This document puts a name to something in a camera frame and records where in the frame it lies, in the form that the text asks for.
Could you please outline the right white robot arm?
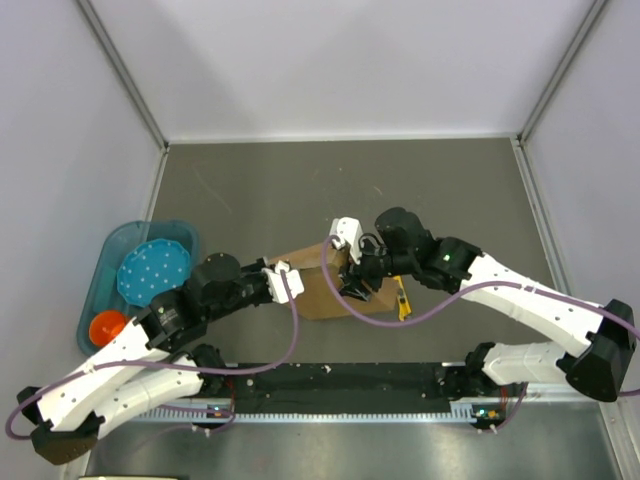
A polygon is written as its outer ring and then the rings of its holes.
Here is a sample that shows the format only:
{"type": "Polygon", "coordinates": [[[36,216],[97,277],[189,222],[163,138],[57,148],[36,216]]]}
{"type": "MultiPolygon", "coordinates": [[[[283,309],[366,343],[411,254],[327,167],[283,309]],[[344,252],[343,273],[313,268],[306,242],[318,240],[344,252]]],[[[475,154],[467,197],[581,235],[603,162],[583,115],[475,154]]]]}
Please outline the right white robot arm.
{"type": "Polygon", "coordinates": [[[614,402],[636,349],[630,305],[602,305],[562,294],[501,264],[456,237],[435,237],[419,217],[393,207],[366,233],[359,220],[336,218],[331,244],[349,255],[336,295],[365,299],[385,279],[410,276],[422,286],[493,309],[543,335],[542,343],[480,344],[465,359],[465,379],[487,396],[514,383],[567,384],[600,402],[614,402]]]}

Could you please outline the yellow utility knife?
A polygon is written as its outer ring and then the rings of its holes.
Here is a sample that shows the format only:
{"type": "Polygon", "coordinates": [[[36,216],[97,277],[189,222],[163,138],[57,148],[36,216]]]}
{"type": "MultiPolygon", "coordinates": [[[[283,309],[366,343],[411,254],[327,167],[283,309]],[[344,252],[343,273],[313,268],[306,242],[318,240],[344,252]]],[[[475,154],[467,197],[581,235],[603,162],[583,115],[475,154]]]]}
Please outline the yellow utility knife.
{"type": "Polygon", "coordinates": [[[398,306],[398,320],[404,322],[411,318],[412,308],[401,276],[395,276],[397,284],[396,301],[398,306]]]}

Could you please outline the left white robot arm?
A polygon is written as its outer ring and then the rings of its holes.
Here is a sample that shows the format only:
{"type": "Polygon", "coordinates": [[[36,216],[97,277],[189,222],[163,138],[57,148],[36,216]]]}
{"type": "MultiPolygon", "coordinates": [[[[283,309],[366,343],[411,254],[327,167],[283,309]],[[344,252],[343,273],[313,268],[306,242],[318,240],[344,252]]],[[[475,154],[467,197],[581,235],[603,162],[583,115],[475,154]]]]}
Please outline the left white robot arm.
{"type": "Polygon", "coordinates": [[[19,393],[17,411],[34,426],[27,440],[44,460],[63,465],[142,413],[184,397],[220,394],[227,378],[254,369],[227,367],[211,345],[190,352],[184,346],[214,321],[249,306],[293,302],[303,290],[287,262],[243,266],[229,254],[209,256],[73,372],[19,393]]]}

